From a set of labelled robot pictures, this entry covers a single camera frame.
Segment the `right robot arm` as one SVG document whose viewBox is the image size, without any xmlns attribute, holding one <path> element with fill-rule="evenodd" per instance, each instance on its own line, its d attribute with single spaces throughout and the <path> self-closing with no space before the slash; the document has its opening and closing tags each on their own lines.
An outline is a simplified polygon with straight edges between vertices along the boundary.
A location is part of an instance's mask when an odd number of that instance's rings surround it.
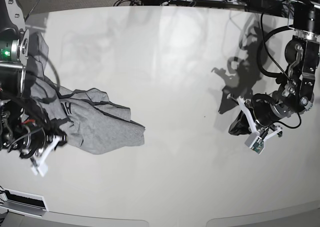
<svg viewBox="0 0 320 227">
<path fill-rule="evenodd" d="M 47 113 L 25 92 L 30 33 L 18 0 L 0 0 L 0 148 L 31 159 L 52 141 Z"/>
</svg>

